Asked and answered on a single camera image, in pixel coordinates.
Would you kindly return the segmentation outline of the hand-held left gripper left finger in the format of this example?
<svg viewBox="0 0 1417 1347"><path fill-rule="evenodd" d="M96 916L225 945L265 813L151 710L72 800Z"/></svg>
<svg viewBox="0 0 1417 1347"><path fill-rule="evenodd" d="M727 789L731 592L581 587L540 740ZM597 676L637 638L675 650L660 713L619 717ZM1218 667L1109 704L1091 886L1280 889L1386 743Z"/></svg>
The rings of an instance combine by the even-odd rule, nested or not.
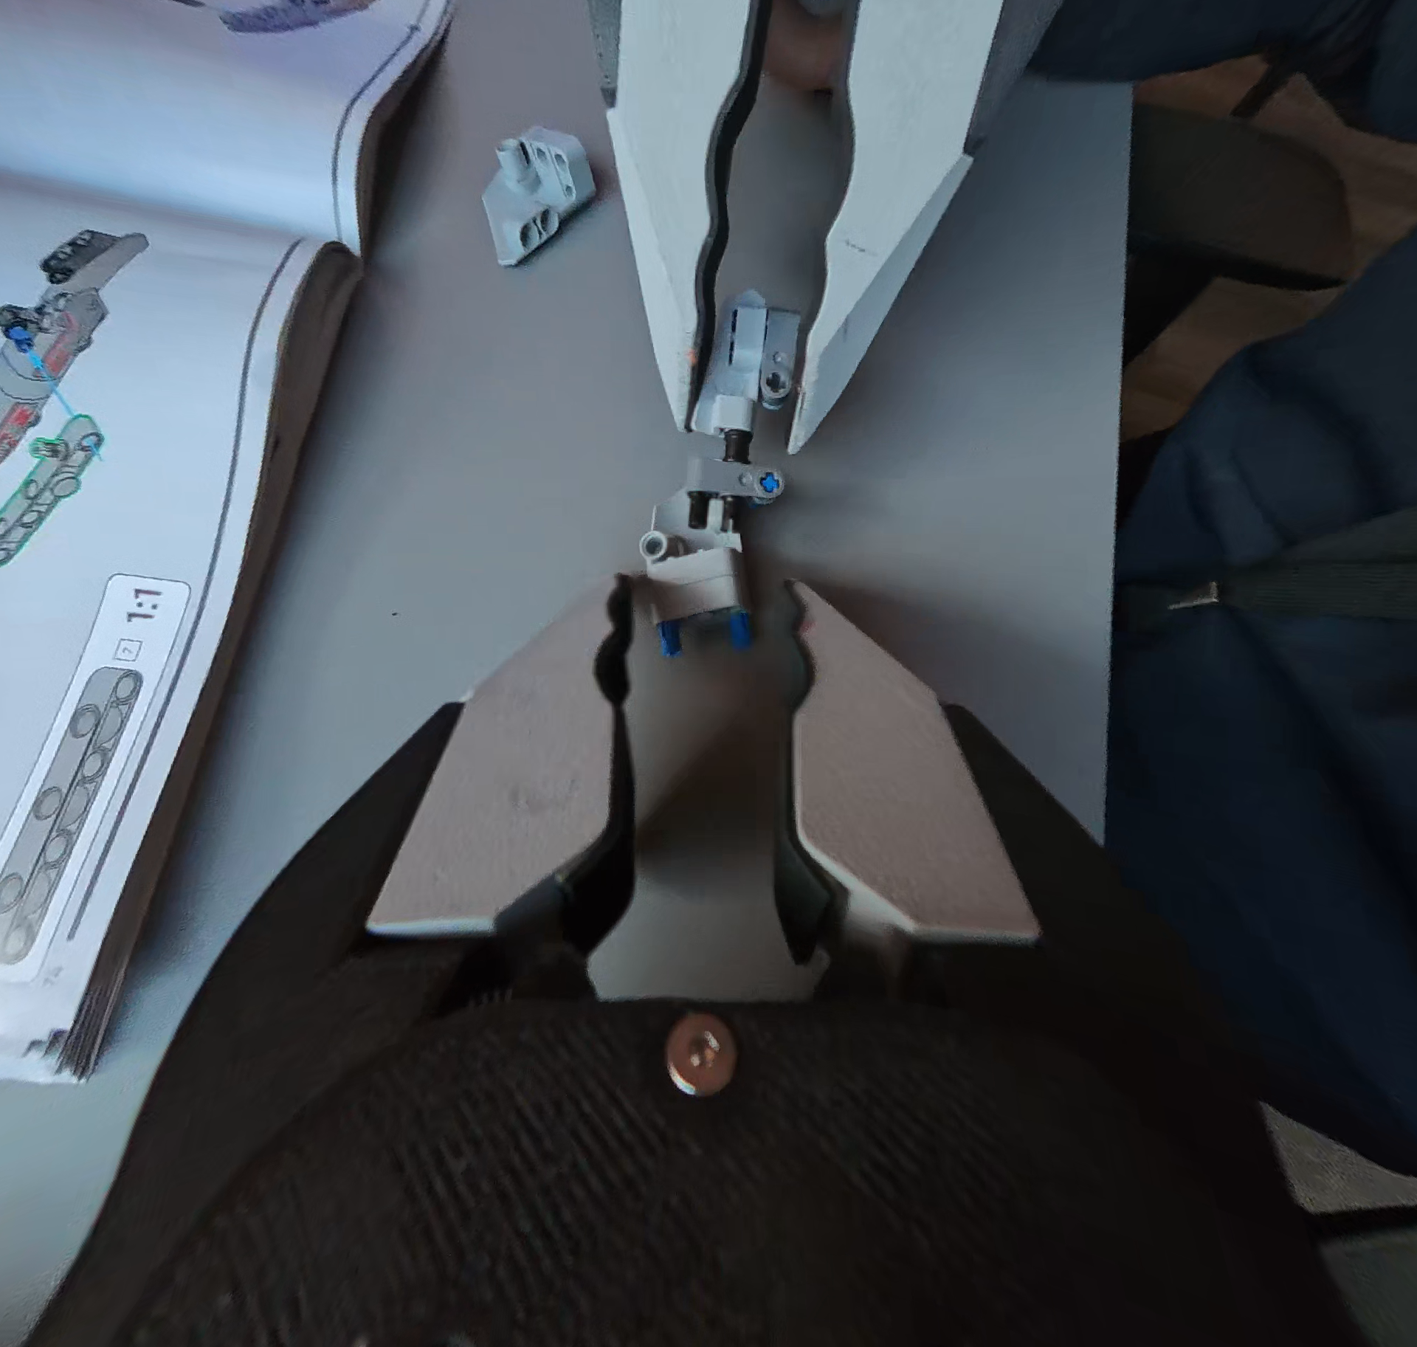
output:
<svg viewBox="0 0 1417 1347"><path fill-rule="evenodd" d="M613 575L471 689L368 932L597 948L635 891L632 638L632 584Z"/></svg>

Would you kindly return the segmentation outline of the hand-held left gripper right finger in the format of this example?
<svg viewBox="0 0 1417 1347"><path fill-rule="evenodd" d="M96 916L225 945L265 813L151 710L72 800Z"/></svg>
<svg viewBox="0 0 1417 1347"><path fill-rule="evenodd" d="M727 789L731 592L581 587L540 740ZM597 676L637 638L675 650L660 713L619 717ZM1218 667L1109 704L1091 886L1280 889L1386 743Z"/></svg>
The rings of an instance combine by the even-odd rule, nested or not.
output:
<svg viewBox="0 0 1417 1347"><path fill-rule="evenodd" d="M1034 948L1040 918L936 692L789 579L789 710L776 915L796 965Z"/></svg>

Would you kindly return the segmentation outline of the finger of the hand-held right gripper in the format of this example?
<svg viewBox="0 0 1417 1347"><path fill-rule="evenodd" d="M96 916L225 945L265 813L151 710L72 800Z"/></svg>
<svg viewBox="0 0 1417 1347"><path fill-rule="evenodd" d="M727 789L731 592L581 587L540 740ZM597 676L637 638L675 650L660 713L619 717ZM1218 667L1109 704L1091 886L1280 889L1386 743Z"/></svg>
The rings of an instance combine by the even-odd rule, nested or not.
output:
<svg viewBox="0 0 1417 1347"><path fill-rule="evenodd" d="M787 451L845 395L971 159L968 128L1004 0L853 0L845 59L852 164L824 239L824 288Z"/></svg>
<svg viewBox="0 0 1417 1347"><path fill-rule="evenodd" d="M619 189L670 417L689 417L711 354L727 168L756 94L762 0L619 0L607 111Z"/></svg>

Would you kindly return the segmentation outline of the grey lego piece black pin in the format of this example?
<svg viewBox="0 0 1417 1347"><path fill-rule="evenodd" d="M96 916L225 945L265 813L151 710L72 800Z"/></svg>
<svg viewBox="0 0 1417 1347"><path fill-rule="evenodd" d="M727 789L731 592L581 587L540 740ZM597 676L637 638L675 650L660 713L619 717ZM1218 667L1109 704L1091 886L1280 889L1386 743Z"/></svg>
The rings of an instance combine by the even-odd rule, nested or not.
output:
<svg viewBox="0 0 1417 1347"><path fill-rule="evenodd" d="M802 317L742 292L724 308L689 428L722 445L726 462L749 462L756 417L795 391Z"/></svg>

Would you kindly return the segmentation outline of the grey lego assembly blue pins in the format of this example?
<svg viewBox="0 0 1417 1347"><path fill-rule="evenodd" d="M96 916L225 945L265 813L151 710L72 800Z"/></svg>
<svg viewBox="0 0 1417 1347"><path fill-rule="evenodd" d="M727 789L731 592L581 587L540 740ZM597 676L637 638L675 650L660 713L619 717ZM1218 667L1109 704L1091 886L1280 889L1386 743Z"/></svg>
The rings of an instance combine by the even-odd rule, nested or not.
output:
<svg viewBox="0 0 1417 1347"><path fill-rule="evenodd" d="M665 658L682 654L691 626L724 626L734 648L754 645L742 514L785 493L781 469L691 456L685 487L652 512L639 552Z"/></svg>

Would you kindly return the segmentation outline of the grey angled lego piece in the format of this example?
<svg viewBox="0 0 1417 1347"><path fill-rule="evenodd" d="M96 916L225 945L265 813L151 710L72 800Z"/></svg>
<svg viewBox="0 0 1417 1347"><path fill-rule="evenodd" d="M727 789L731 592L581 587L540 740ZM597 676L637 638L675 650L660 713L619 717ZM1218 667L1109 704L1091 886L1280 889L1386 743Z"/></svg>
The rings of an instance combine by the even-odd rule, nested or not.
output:
<svg viewBox="0 0 1417 1347"><path fill-rule="evenodd" d="M573 133L531 127L497 144L484 208L497 263L521 263L596 200L590 159Z"/></svg>

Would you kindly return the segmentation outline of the lego instruction booklet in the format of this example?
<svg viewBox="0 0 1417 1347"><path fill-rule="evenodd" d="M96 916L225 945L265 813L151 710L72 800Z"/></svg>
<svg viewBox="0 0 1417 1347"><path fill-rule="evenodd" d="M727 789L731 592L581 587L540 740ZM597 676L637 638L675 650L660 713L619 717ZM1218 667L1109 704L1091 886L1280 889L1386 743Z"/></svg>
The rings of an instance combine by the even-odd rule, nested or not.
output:
<svg viewBox="0 0 1417 1347"><path fill-rule="evenodd" d="M456 0L3 0L3 1082L96 1066Z"/></svg>

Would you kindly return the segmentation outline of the person's right hand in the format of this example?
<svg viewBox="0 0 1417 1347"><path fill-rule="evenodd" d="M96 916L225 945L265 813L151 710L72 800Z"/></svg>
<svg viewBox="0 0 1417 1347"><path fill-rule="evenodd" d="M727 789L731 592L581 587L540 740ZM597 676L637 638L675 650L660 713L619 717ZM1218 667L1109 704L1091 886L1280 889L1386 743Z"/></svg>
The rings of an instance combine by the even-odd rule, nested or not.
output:
<svg viewBox="0 0 1417 1347"><path fill-rule="evenodd" d="M764 74L803 94L832 94L842 62L842 13L813 13L802 0L772 0Z"/></svg>

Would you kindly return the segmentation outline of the dark chair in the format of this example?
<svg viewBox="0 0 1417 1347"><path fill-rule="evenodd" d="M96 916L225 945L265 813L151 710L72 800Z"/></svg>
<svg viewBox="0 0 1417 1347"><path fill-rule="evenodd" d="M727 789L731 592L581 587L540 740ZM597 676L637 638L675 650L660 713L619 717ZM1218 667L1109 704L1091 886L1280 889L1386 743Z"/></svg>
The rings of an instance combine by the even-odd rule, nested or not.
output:
<svg viewBox="0 0 1417 1347"><path fill-rule="evenodd" d="M1134 105L1125 367L1215 279L1330 292L1354 249L1343 178L1319 152L1247 120Z"/></svg>

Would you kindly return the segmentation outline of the person's dark blue clothing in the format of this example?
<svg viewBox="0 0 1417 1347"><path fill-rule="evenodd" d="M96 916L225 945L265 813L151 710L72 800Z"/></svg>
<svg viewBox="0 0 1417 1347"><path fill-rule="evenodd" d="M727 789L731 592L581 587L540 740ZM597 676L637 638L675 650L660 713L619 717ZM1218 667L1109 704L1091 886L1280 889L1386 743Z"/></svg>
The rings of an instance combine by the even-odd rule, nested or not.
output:
<svg viewBox="0 0 1417 1347"><path fill-rule="evenodd" d="M1414 0L1064 0L1033 68L1272 54L1414 142ZM1109 853L1261 1099L1414 1174L1414 231L1125 462Z"/></svg>

